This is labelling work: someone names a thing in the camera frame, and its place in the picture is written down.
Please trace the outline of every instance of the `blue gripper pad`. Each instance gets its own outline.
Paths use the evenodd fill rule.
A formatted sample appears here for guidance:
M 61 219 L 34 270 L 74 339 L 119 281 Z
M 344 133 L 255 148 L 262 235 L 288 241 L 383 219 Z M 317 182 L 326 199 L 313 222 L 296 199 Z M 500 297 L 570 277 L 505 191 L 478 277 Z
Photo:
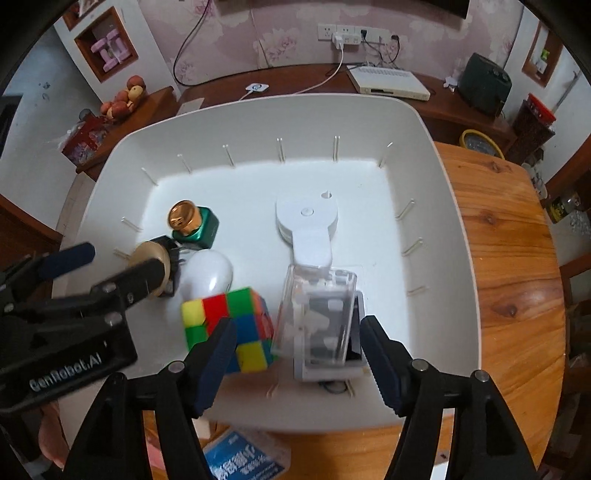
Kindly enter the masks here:
M 388 338 L 373 315 L 361 320 L 359 337 L 384 404 L 400 415 L 410 393 L 408 365 L 412 357 L 403 344 Z
M 187 355 L 189 385 L 183 395 L 184 404 L 191 405 L 193 416 L 200 417 L 213 405 L 217 391 L 236 350 L 236 325 L 221 319 L 206 342 L 196 343 Z

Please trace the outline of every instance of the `shelf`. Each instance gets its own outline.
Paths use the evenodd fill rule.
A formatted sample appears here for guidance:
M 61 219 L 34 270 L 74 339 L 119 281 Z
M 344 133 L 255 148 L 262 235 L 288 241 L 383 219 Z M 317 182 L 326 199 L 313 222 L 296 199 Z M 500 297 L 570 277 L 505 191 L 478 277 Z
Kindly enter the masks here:
M 115 31 L 118 31 L 116 37 L 113 36 Z M 75 42 L 101 83 L 138 59 L 115 7 L 92 22 Z M 106 64 L 111 64 L 107 71 Z
M 70 6 L 62 16 L 68 30 L 72 30 L 86 15 L 92 12 L 104 1 L 105 0 L 80 0 Z
M 558 64 L 562 49 L 563 45 L 558 36 L 540 22 L 538 24 L 538 30 L 535 33 L 534 41 L 531 44 L 530 52 L 525 59 L 521 71 L 537 84 L 546 87 Z M 541 60 L 540 57 L 544 50 L 548 52 L 547 65 L 544 73 L 540 73 L 535 63 Z

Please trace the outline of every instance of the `dark green speaker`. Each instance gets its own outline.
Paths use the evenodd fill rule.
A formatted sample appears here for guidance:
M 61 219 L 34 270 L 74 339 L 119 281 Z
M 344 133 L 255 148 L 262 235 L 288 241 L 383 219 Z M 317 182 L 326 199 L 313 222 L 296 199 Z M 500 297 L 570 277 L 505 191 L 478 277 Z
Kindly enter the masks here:
M 511 91 L 506 71 L 478 53 L 472 54 L 457 86 L 462 98 L 482 113 L 497 117 Z

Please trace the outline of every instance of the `power cord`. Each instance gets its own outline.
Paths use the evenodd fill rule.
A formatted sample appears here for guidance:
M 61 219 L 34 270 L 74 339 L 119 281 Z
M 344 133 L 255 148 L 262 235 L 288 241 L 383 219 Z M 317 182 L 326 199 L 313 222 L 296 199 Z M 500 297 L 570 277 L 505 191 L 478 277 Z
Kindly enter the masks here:
M 189 38 L 191 38 L 191 36 L 193 36 L 193 34 L 197 31 L 197 29 L 203 24 L 203 20 L 205 19 L 205 15 L 207 14 L 207 11 L 209 10 L 209 7 L 212 4 L 212 0 L 207 0 L 207 4 L 205 5 L 205 9 L 203 10 L 203 13 L 201 14 L 201 17 L 199 17 L 199 20 L 197 20 L 197 24 L 191 29 L 191 31 L 189 32 L 189 34 L 185 37 L 185 39 L 183 40 L 183 43 L 181 43 L 181 47 L 178 50 L 177 56 L 174 58 L 174 62 L 173 62 L 173 77 L 174 80 L 179 84 L 182 85 L 184 87 L 195 87 L 197 85 L 199 85 L 198 83 L 195 83 L 193 85 L 188 84 L 188 83 L 183 83 L 181 82 L 181 80 L 178 79 L 177 77 L 177 63 L 178 63 L 178 59 L 181 56 L 181 53 L 184 51 L 184 49 L 187 47 L 187 42 L 189 41 Z
M 256 40 L 257 40 L 257 42 L 258 42 L 259 46 L 261 47 L 261 53 L 262 53 L 262 56 L 265 58 L 265 63 L 267 64 L 267 68 L 269 69 L 269 68 L 271 68 L 273 65 L 271 65 L 271 64 L 269 63 L 269 59 L 267 58 L 267 54 L 265 53 L 265 49 L 262 47 L 261 36 L 259 35 L 258 28 L 256 27 L 256 22 L 255 22 L 255 14 L 254 14 L 254 12 L 252 11 L 252 2 L 251 2 L 250 0 L 249 0 L 249 2 L 248 2 L 248 8 L 249 8 L 249 9 L 250 9 L 250 11 L 251 11 L 252 26 L 253 26 L 253 27 L 254 27 L 254 29 L 255 29 Z
M 388 63 L 390 65 L 393 64 L 394 66 L 396 66 L 396 64 L 394 62 L 396 62 L 396 59 L 398 58 L 398 54 L 400 54 L 400 38 L 399 38 L 399 36 L 398 35 L 393 35 L 392 36 L 392 39 L 393 40 L 396 40 L 396 43 L 397 43 L 397 46 L 398 46 L 398 48 L 396 50 L 396 56 L 394 57 L 394 59 L 391 59 L 390 56 L 388 55 L 388 60 L 389 61 L 385 61 L 384 60 L 384 57 L 382 56 L 381 50 L 379 48 L 374 47 L 372 44 L 370 44 L 367 41 L 367 39 L 365 38 L 367 36 L 367 34 L 368 34 L 368 31 L 367 30 L 362 30 L 361 31 L 361 42 L 362 43 L 365 43 L 369 48 L 371 48 L 372 50 L 375 50 L 378 53 L 379 59 L 380 59 L 380 66 L 383 66 L 384 63 Z
M 328 77 L 326 80 L 324 80 L 324 82 L 320 82 L 312 87 L 308 87 L 303 90 L 300 90 L 299 92 L 294 93 L 294 95 L 298 95 L 299 93 L 306 93 L 306 92 L 309 92 L 310 90 L 314 90 L 315 88 L 322 87 L 326 82 L 332 80 L 332 78 L 339 72 L 340 67 L 343 64 L 343 57 L 345 56 L 345 52 L 343 51 L 343 44 L 338 42 L 338 40 L 335 41 L 335 45 L 337 45 L 337 48 L 340 50 L 340 62 L 339 62 L 339 66 L 336 68 L 335 72 L 330 77 Z

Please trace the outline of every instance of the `perfume bottle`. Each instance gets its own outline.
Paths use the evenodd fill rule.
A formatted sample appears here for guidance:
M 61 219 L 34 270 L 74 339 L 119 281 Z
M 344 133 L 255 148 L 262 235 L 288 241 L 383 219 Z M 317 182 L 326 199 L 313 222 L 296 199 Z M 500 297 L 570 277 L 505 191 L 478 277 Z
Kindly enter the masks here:
M 170 209 L 168 225 L 177 242 L 193 250 L 203 250 L 212 247 L 219 220 L 209 208 L 182 200 Z

